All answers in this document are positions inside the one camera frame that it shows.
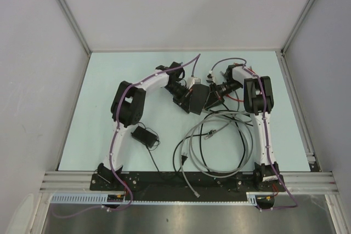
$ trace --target white wall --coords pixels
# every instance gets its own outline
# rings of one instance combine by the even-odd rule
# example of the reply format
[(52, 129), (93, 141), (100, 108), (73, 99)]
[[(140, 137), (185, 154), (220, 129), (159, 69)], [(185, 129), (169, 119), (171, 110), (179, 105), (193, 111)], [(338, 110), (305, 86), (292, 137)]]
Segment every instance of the white wall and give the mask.
[(88, 58), (56, 0), (0, 0), (0, 233), (54, 169)]
[(93, 51), (279, 49), (307, 0), (67, 0)]
[(351, 0), (317, 0), (287, 63), (324, 170), (351, 215)]

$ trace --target black rectangular object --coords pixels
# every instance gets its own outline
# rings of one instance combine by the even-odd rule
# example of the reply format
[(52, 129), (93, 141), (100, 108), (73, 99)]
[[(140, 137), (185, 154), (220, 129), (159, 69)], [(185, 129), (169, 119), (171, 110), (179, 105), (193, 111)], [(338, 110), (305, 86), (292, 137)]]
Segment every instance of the black rectangular object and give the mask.
[(152, 148), (157, 142), (157, 135), (141, 126), (138, 126), (131, 135), (134, 139), (141, 142), (143, 145), (146, 145), (148, 148)]

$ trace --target cable plug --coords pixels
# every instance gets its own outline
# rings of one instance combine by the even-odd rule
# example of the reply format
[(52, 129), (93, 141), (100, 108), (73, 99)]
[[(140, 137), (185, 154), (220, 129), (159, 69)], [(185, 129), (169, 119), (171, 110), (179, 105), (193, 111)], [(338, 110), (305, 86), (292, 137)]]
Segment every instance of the cable plug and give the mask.
[(214, 136), (214, 134), (216, 133), (217, 130), (211, 130), (207, 133), (207, 135), (204, 137), (205, 140), (211, 138), (212, 136)]
[(182, 153), (182, 165), (184, 165), (187, 159), (188, 159), (188, 155), (186, 153)]

